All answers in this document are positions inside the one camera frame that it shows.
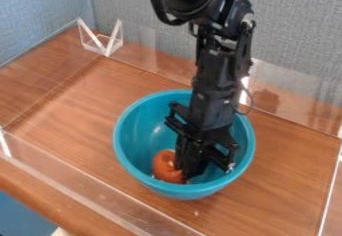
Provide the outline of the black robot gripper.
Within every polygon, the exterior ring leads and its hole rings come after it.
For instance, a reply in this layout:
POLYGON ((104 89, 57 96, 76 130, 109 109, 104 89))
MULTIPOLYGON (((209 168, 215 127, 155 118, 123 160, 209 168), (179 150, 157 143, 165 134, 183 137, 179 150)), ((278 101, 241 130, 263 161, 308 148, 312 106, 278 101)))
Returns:
POLYGON ((241 91, 229 58, 201 56, 192 79, 189 105, 169 103, 165 125, 177 134, 175 167, 185 180, 203 174, 212 162, 225 173, 235 169, 236 140, 228 133, 241 91))

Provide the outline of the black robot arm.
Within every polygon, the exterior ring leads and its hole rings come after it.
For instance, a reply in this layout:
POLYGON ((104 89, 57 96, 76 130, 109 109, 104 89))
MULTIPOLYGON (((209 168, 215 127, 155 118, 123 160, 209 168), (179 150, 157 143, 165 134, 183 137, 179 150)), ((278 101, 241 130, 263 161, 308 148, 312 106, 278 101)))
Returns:
POLYGON ((188 26, 196 38, 196 75, 187 106, 169 103, 165 125, 177 134, 175 168, 189 179, 208 164, 228 172, 237 143, 228 133, 245 91, 254 28, 248 0, 151 0, 159 20, 188 26))

